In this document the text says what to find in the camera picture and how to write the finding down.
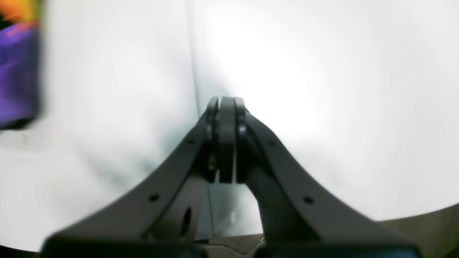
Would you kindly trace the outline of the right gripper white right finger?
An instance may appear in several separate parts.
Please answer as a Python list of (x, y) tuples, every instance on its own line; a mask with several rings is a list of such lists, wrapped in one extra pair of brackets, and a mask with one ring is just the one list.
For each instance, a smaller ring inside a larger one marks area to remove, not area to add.
[(228, 98), (228, 179), (257, 200), (265, 244), (256, 258), (418, 258), (415, 243), (331, 194), (279, 138)]

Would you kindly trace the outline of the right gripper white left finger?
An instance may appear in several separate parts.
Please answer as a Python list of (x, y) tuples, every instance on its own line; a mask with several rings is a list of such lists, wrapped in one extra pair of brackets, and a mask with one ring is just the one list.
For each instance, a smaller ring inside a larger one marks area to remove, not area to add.
[(159, 167), (100, 211), (49, 237), (41, 258), (205, 258), (195, 232), (208, 184), (228, 182), (228, 98), (211, 98)]

